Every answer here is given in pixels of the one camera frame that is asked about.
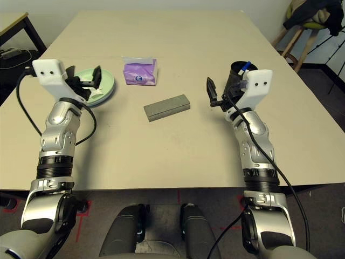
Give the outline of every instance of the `purple tissue box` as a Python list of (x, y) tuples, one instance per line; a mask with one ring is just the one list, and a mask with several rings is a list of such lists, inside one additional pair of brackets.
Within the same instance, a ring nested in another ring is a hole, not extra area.
[(156, 85), (157, 60), (155, 58), (124, 58), (127, 85)]

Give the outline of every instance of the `green plate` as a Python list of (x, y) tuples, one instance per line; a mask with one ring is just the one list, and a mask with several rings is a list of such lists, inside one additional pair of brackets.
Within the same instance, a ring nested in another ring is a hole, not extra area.
[[(93, 69), (82, 70), (75, 75), (80, 77), (81, 81), (91, 81), (92, 80)], [(96, 90), (92, 87), (86, 87), (91, 90), (91, 95), (87, 101), (88, 106), (94, 106), (105, 101), (113, 92), (115, 86), (115, 80), (113, 75), (102, 69), (102, 80), (99, 88)]]

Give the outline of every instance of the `blue object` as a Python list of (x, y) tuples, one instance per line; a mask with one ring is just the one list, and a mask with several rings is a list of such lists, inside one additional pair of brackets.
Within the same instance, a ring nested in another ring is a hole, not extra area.
[(250, 66), (250, 61), (248, 61), (242, 68), (241, 70), (243, 70), (244, 72), (247, 70), (247, 68)]

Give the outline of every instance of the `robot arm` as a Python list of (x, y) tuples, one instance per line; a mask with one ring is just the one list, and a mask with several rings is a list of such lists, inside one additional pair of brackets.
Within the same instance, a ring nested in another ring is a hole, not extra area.
[(282, 254), (277, 248), (279, 251), (287, 251), (287, 254), (290, 253), (295, 258), (313, 258), (308, 252), (295, 247), (295, 235), (285, 195), (279, 188), (277, 171), (253, 143), (247, 124), (233, 106), (235, 104), (249, 122), (255, 141), (274, 161), (268, 127), (254, 111), (255, 106), (269, 92), (272, 71), (254, 70), (244, 73), (243, 77), (237, 74), (230, 77), (222, 95), (223, 100), (217, 100), (216, 87), (210, 78), (207, 79), (207, 92), (211, 106), (222, 108), (225, 119), (233, 126), (239, 143), (246, 186), (244, 198), (247, 204), (241, 218), (243, 246), (258, 258), (279, 258)]
[(11, 259), (52, 258), (74, 227), (77, 211), (87, 209), (87, 204), (72, 194), (71, 175), (81, 109), (91, 94), (83, 86), (98, 88), (100, 67), (88, 82), (74, 77), (74, 68), (66, 72), (62, 62), (55, 59), (35, 60), (33, 68), (57, 102), (46, 119), (37, 175), (31, 182), (21, 230), (0, 237), (0, 253)]

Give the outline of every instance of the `table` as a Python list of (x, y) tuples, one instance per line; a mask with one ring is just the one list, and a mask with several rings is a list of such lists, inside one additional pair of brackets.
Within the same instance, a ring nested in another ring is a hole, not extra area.
[[(156, 57), (157, 86), (126, 85), (121, 56)], [(234, 132), (206, 93), (207, 76), (222, 93), (237, 60), (273, 70), (271, 91), (256, 110), (290, 182), (345, 182), (344, 133), (243, 12), (83, 11), (41, 58), (60, 59), (76, 71), (101, 65), (116, 80), (115, 94), (93, 109), (95, 135), (75, 149), (75, 189), (244, 186)], [(144, 105), (180, 94), (190, 110), (148, 121)], [(42, 130), (53, 98), (28, 77), (21, 96)], [(0, 118), (0, 188), (29, 189), (39, 136), (15, 93)], [(78, 139), (91, 129), (84, 111)]]
[(47, 49), (28, 18), (27, 12), (0, 13), (0, 46), (24, 29), (40, 54)]

